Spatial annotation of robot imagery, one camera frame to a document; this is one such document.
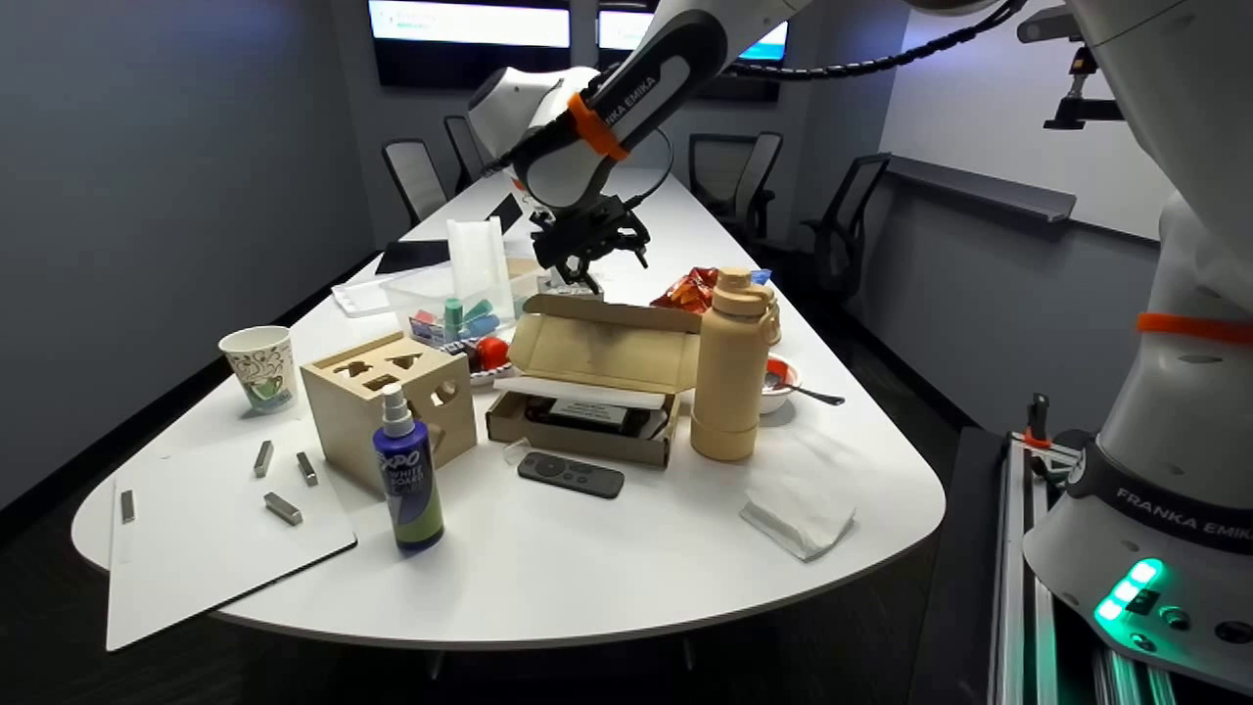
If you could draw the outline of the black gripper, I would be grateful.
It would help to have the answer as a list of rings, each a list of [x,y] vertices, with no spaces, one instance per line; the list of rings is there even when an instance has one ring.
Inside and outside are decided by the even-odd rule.
[[[590,261],[613,252],[647,259],[651,231],[635,214],[632,200],[594,195],[585,206],[537,213],[533,255],[572,286],[601,294]]]

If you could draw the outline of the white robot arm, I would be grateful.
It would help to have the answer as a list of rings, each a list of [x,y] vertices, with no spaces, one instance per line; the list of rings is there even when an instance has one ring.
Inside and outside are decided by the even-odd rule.
[[[613,252],[613,171],[745,52],[818,0],[651,0],[609,67],[500,67],[472,99],[499,168],[547,213],[537,259],[585,283]],[[1025,565],[1093,636],[1238,693],[1253,689],[1253,0],[972,3],[962,24],[846,77],[901,72],[1016,24],[1071,39],[1056,119],[1119,123],[1170,183],[1157,236],[1119,261],[1137,351],[1101,426],[1053,473]]]

